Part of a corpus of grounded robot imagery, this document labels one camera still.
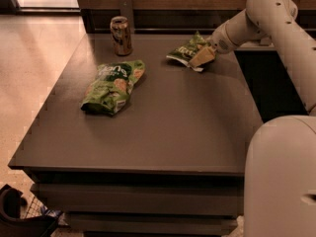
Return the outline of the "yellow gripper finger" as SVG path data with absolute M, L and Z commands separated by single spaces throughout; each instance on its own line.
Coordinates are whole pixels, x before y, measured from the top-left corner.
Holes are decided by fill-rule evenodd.
M 215 50 L 211 46 L 201 48 L 197 54 L 189 61 L 192 68 L 200 67 L 215 59 Z

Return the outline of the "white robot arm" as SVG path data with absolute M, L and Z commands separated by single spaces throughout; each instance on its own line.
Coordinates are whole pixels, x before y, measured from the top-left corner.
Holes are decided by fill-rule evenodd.
M 247 0 L 189 61 L 196 68 L 267 37 L 307 112 L 274 118 L 253 136 L 245 165 L 244 237 L 316 237 L 316 40 L 296 17 L 292 0 Z

